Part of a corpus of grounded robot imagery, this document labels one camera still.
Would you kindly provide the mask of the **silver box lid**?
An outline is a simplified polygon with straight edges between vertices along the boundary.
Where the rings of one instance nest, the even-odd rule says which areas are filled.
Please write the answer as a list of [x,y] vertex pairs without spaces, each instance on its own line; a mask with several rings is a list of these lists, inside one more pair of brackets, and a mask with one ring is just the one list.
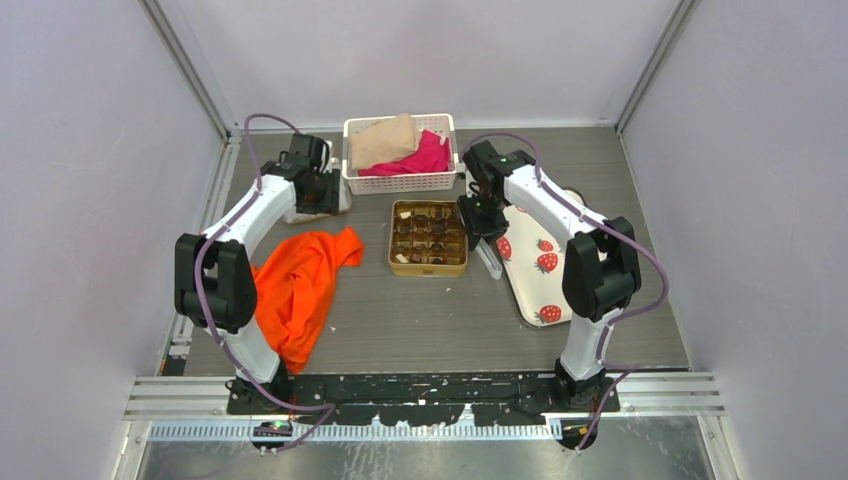
[[[338,173],[339,175],[339,210],[337,214],[346,213],[352,207],[352,195],[350,193],[350,189],[348,187],[347,181],[341,175],[342,173],[342,162],[335,156],[332,156],[329,161],[329,166],[326,168],[327,171],[331,173]],[[298,213],[295,207],[292,207],[288,211],[286,211],[281,219],[286,224],[298,224],[307,221],[317,220],[320,218],[327,217],[328,213],[319,213],[319,214],[307,214],[307,213]]]

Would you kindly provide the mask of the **metal tongs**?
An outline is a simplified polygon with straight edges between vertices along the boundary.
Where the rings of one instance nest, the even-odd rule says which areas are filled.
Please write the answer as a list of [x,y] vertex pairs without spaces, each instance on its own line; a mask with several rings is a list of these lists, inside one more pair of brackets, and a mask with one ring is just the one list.
[[475,247],[475,252],[481,258],[484,266],[489,272],[489,275],[494,280],[501,279],[503,276],[503,265],[495,249],[485,240],[480,240]]

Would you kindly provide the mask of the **gold chocolate tray box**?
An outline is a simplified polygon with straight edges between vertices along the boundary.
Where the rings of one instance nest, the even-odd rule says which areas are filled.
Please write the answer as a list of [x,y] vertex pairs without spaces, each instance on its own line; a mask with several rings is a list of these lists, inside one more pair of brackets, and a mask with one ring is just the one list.
[[469,259],[458,203],[399,200],[392,205],[387,260],[401,277],[459,277]]

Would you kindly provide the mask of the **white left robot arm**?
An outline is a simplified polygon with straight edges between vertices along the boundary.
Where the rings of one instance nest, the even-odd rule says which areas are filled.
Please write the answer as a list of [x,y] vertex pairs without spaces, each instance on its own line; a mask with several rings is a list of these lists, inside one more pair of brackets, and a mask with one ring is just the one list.
[[259,294],[250,256],[289,212],[338,213],[343,180],[331,143],[301,133],[258,172],[248,192],[217,223],[177,239],[174,306],[224,349],[237,378],[254,386],[255,403],[277,413],[290,403],[292,388],[284,362],[268,345],[255,317]]

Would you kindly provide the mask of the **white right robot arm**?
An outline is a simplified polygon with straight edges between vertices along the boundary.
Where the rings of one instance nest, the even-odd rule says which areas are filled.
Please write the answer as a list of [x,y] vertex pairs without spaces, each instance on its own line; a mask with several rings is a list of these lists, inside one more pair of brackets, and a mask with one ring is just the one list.
[[472,183],[457,200],[468,246],[504,236],[509,228],[504,210],[516,206],[563,247],[561,288],[574,317],[550,388],[562,407],[577,411],[600,390],[613,324],[641,288],[639,245],[625,218],[608,219],[579,204],[550,182],[531,154],[500,153],[490,139],[476,138],[461,156]]

